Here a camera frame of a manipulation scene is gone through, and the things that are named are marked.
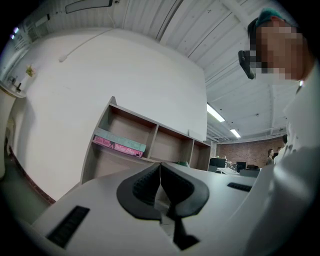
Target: wall-mounted cabinet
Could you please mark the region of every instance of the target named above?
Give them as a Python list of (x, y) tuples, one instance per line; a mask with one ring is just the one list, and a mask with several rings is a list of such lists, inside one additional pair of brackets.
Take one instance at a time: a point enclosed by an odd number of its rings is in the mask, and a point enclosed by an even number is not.
[(93, 141), (94, 131), (83, 163), (81, 184), (97, 177), (151, 162), (188, 162), (191, 168), (207, 171), (209, 143), (198, 141), (147, 117), (117, 105), (112, 97), (96, 128), (145, 144), (141, 158), (106, 148)]

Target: pink book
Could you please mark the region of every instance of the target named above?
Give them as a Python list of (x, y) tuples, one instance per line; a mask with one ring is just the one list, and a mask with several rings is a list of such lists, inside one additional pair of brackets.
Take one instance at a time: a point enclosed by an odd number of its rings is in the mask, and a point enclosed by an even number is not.
[(125, 153), (127, 155), (131, 155), (131, 156), (135, 156), (138, 158), (142, 157), (143, 152), (123, 146), (123, 145), (119, 145), (115, 142), (112, 142), (110, 140), (107, 140), (105, 138), (101, 138), (97, 135), (94, 136), (93, 141), (99, 145), (105, 146), (107, 148), (116, 150), (116, 151), (120, 151), (122, 153)]

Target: computer monitor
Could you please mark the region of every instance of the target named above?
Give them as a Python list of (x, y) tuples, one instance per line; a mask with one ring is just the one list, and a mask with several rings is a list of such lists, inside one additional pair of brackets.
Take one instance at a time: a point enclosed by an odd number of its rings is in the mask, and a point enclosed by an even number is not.
[(238, 171), (246, 169), (247, 162), (236, 162), (236, 164), (238, 165), (237, 167)]
[(226, 167), (226, 159), (225, 158), (210, 158), (210, 166), (216, 166), (224, 168)]

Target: teal book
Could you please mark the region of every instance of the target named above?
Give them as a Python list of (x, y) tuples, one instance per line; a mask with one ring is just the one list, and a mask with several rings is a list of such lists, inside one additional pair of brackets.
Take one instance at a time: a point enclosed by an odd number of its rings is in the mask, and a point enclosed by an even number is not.
[(146, 150), (146, 145), (144, 145), (144, 144), (138, 143), (136, 141), (133, 141), (133, 140), (130, 140), (130, 139), (127, 139), (124, 137), (114, 135), (111, 132), (106, 131), (101, 128), (95, 129), (94, 134), (101, 137), (101, 138), (104, 138), (104, 139), (109, 140), (111, 142), (120, 144), (120, 145), (125, 146), (130, 149), (138, 150), (141, 152), (145, 152), (145, 150)]

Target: small object on shelf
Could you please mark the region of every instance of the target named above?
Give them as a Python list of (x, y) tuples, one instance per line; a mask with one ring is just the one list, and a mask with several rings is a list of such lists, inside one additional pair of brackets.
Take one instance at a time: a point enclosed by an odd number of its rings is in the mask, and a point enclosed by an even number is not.
[(180, 165), (180, 166), (184, 166), (184, 167), (189, 167), (189, 164), (187, 161), (178, 161), (178, 162), (173, 162), (174, 164)]
[(104, 138), (104, 139), (106, 139), (108, 141), (117, 143), (119, 145), (125, 146), (127, 148), (130, 148), (130, 149), (133, 149), (133, 150), (136, 150), (136, 151), (145, 152), (145, 150), (146, 150), (146, 145), (145, 144), (141, 144), (141, 143), (138, 143), (136, 141), (133, 141), (133, 140), (130, 140), (130, 139), (127, 139), (127, 138), (124, 138), (124, 137), (120, 137), (120, 136), (117, 136), (117, 135), (114, 135), (111, 132), (106, 131), (106, 130), (101, 129), (101, 128), (96, 128), (95, 131), (94, 131), (94, 134), (99, 136), (99, 137), (101, 137), (101, 138)]
[(16, 91), (19, 93), (21, 92), (20, 86), (21, 86), (21, 83), (19, 83), (18, 87), (16, 88)]
[(143, 152), (141, 152), (141, 151), (138, 151), (138, 150), (135, 150), (135, 149), (132, 149), (132, 148), (117, 144), (115, 142), (112, 142), (112, 141), (110, 141), (108, 139), (99, 137), (97, 135), (94, 136), (93, 142), (95, 142), (95, 143), (97, 143), (99, 145), (105, 146), (107, 148), (110, 148), (110, 149), (125, 153), (127, 155), (135, 156), (135, 157), (138, 157), (138, 158), (141, 158), (142, 155), (143, 155)]
[(36, 73), (36, 70), (32, 67), (32, 65), (26, 66), (26, 71), (25, 71), (31, 78), (33, 75)]

